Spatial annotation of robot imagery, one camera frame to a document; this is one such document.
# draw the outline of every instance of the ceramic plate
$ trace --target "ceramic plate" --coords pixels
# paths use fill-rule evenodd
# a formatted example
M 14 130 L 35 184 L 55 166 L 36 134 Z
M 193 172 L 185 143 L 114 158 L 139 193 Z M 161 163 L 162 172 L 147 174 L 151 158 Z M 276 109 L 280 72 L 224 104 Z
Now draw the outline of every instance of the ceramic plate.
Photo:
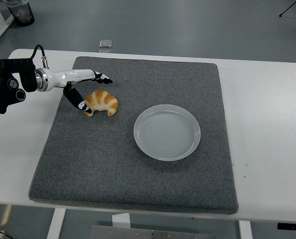
M 134 126 L 138 147 L 148 156 L 175 161 L 190 155 L 200 142 L 198 121 L 174 105 L 153 106 L 140 114 Z

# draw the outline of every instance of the metal plate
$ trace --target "metal plate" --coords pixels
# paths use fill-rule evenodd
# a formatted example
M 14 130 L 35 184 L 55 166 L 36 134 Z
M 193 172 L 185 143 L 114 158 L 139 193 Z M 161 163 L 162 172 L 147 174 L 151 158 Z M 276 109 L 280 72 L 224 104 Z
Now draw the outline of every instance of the metal plate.
M 152 230 L 92 226 L 91 239 L 151 239 Z
M 90 239 L 215 239 L 215 236 L 93 225 Z
M 113 44 L 112 40 L 101 40 L 99 43 L 99 47 L 111 48 L 112 44 Z

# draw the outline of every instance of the bread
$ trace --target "bread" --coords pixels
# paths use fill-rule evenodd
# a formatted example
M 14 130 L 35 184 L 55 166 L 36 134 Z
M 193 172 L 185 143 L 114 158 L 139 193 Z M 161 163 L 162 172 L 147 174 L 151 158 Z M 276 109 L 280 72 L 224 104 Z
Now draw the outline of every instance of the bread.
M 92 113 L 86 113 L 87 116 L 93 116 L 94 111 L 108 111 L 108 116 L 112 116 L 118 109 L 118 102 L 115 96 L 105 90 L 96 90 L 85 99 L 86 105 L 92 110 Z

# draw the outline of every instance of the gray felt mat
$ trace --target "gray felt mat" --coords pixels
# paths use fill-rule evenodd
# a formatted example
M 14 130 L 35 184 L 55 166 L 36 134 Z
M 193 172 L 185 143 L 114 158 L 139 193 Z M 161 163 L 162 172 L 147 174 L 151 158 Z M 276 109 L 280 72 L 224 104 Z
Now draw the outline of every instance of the gray felt mat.
M 75 85 L 115 95 L 112 117 L 87 117 L 62 98 L 29 192 L 37 202 L 107 209 L 233 214 L 238 210 L 218 69 L 215 64 L 78 57 L 113 83 Z M 171 104 L 192 113 L 201 141 L 187 158 L 145 155 L 133 136 L 147 108 Z

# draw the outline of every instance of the plate rim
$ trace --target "plate rim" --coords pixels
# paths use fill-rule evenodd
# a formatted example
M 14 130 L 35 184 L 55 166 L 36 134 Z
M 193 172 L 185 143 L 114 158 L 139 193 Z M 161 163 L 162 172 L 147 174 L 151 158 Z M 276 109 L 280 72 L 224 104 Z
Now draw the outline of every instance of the plate rim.
M 187 113 L 188 115 L 191 116 L 192 120 L 194 121 L 195 125 L 197 126 L 197 129 L 198 129 L 198 134 L 197 134 L 197 143 L 191 147 L 186 153 L 184 153 L 183 155 L 179 156 L 179 157 L 176 157 L 176 158 L 170 158 L 170 159 L 161 159 L 161 158 L 157 158 L 155 156 L 152 156 L 148 153 L 146 153 L 141 147 L 140 147 L 140 144 L 138 143 L 137 141 L 137 134 L 136 132 L 138 132 L 138 130 L 136 130 L 136 128 L 138 128 L 138 124 L 139 124 L 139 121 L 141 118 L 144 117 L 144 114 L 151 110 L 152 108 L 158 108 L 158 107 L 175 107 L 177 109 L 180 109 L 181 111 L 184 111 L 185 113 Z M 149 107 L 147 109 L 145 109 L 143 112 L 141 112 L 141 114 L 137 117 L 136 121 L 135 121 L 135 124 L 134 124 L 134 139 L 135 139 L 135 142 L 137 144 L 137 146 L 139 147 L 139 149 L 145 153 L 146 155 L 148 155 L 149 157 L 151 158 L 154 158 L 154 159 L 157 159 L 159 161 L 164 161 L 164 162 L 172 162 L 172 161 L 177 161 L 177 160 L 181 160 L 181 159 L 184 159 L 186 158 L 187 156 L 189 156 L 190 154 L 192 154 L 196 148 L 198 147 L 199 143 L 200 143 L 200 140 L 201 140 L 201 129 L 200 129 L 200 125 L 199 125 L 199 122 L 197 121 L 197 119 L 193 116 L 192 113 L 190 113 L 188 110 L 180 107 L 180 106 L 176 106 L 176 105 L 170 105 L 170 104 L 160 104 L 160 105 L 155 105 L 155 106 L 152 106 L 152 107 Z

